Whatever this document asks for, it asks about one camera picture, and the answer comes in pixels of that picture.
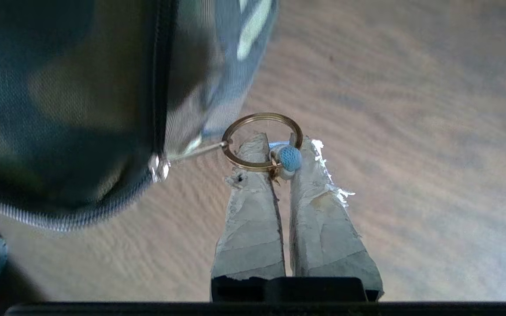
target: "metal ring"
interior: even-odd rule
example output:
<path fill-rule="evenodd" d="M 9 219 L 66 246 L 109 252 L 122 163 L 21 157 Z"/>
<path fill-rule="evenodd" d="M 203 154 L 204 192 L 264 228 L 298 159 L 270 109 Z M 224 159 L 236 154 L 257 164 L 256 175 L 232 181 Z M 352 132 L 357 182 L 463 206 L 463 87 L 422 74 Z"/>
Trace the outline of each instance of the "metal ring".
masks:
<path fill-rule="evenodd" d="M 297 148 L 298 150 L 301 148 L 304 136 L 298 124 L 294 122 L 291 118 L 276 113 L 251 114 L 233 122 L 233 124 L 231 124 L 227 130 L 225 130 L 224 135 L 221 138 L 223 142 L 227 142 L 227 145 L 222 149 L 222 151 L 224 152 L 226 158 L 228 158 L 228 160 L 235 166 L 245 170 L 256 172 L 266 172 L 280 168 L 282 166 L 282 164 L 280 163 L 275 166 L 273 165 L 272 162 L 246 162 L 245 160 L 237 158 L 237 156 L 235 156 L 235 154 L 233 154 L 229 149 L 229 145 L 231 144 L 231 135 L 233 135 L 233 133 L 235 133 L 239 128 L 241 128 L 245 124 L 249 124 L 255 121 L 276 121 L 286 124 L 289 128 L 293 130 L 293 133 L 296 136 L 296 142 L 294 144 L 294 147 Z"/>

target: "blue ball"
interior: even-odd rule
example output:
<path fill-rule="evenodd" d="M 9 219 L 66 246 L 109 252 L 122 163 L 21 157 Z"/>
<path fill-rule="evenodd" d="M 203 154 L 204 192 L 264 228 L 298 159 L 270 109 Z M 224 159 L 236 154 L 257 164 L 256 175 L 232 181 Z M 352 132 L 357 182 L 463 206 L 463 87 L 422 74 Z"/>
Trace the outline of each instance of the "blue ball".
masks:
<path fill-rule="evenodd" d="M 284 146 L 278 155 L 282 166 L 288 171 L 296 171 L 302 166 L 302 154 L 293 146 Z"/>

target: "floor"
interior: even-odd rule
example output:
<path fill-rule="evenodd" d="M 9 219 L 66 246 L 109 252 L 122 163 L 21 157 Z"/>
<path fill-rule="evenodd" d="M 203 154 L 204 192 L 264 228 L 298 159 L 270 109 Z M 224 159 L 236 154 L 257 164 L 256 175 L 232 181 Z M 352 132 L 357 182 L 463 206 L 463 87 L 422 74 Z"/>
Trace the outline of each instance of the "floor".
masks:
<path fill-rule="evenodd" d="M 333 180 L 357 192 L 349 214 L 384 301 L 506 300 L 506 1 L 283 0 L 245 114 L 264 111 L 322 140 Z M 10 287 L 207 300 L 230 173 L 221 153 L 185 162 L 73 234 L 0 216 Z M 277 194 L 286 229 L 287 185 Z"/>

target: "key ring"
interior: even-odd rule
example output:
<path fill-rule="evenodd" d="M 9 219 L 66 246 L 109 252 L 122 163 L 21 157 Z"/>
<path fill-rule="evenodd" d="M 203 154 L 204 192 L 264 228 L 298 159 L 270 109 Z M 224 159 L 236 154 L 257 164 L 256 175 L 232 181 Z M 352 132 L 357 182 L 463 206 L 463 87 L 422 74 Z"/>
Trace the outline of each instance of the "key ring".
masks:
<path fill-rule="evenodd" d="M 233 122 L 227 130 L 225 130 L 224 135 L 222 136 L 222 142 L 225 142 L 225 146 L 223 146 L 222 151 L 226 158 L 235 166 L 255 172 L 267 172 L 271 170 L 278 170 L 278 168 L 282 167 L 280 162 L 275 163 L 271 162 L 246 162 L 245 160 L 237 158 L 233 152 L 229 149 L 229 145 L 232 144 L 231 136 L 237 132 L 239 128 L 244 126 L 245 124 L 249 124 L 251 122 L 256 121 L 275 121 L 281 122 L 287 125 L 289 128 L 293 130 L 293 134 L 296 137 L 296 142 L 294 147 L 298 150 L 302 146 L 302 140 L 304 138 L 302 134 L 302 130 L 300 126 L 296 122 L 294 122 L 288 116 L 283 116 L 282 114 L 277 113 L 256 113 L 245 116 L 244 118 L 240 118 L 239 120 Z"/>

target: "bag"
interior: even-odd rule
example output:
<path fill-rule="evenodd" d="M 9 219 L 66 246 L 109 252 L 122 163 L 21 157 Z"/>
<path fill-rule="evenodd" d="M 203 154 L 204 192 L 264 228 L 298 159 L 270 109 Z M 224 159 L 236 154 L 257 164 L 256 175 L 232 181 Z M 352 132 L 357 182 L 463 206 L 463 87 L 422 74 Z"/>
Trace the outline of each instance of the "bag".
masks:
<path fill-rule="evenodd" d="M 277 0 L 0 0 L 0 212 L 95 224 L 241 110 Z"/>

